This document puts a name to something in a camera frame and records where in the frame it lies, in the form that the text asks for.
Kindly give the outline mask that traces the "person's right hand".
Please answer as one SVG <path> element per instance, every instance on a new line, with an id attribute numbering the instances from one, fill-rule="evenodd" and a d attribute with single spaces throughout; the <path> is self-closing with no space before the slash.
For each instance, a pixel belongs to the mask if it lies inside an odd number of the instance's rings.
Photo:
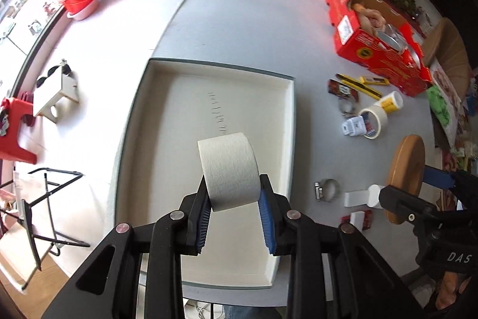
<path id="1" fill-rule="evenodd" d="M 454 304 L 457 296 L 463 293 L 470 280 L 454 272 L 444 273 L 437 288 L 436 308 L 442 310 Z"/>

